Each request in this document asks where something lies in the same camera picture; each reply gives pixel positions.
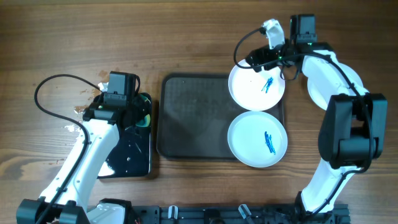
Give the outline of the green yellow sponge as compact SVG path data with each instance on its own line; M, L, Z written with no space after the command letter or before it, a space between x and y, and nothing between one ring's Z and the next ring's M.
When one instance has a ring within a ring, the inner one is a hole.
M146 96L144 94L140 94L140 97L144 100L144 113L145 116L142 120L138 121L136 123L136 126L141 127L141 128L147 128L150 126L150 114L152 113L152 107L151 107L151 100L149 99L149 96Z

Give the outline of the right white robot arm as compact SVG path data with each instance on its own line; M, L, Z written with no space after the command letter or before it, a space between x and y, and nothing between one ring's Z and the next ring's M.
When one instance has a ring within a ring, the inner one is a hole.
M321 161L310 183L298 193L297 203L308 219L332 211L349 179L366 172L382 153L386 98L355 84L326 42L267 45L250 52L245 61L255 72L295 66L328 103L318 135Z

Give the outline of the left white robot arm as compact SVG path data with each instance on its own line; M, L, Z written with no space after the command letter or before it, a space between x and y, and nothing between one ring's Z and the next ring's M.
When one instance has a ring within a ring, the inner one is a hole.
M88 199L97 179L143 177L152 168L152 99L138 94L132 110L144 115L130 124L90 119L59 173L37 200L24 199L18 223L141 223L128 200L105 198L92 208Z

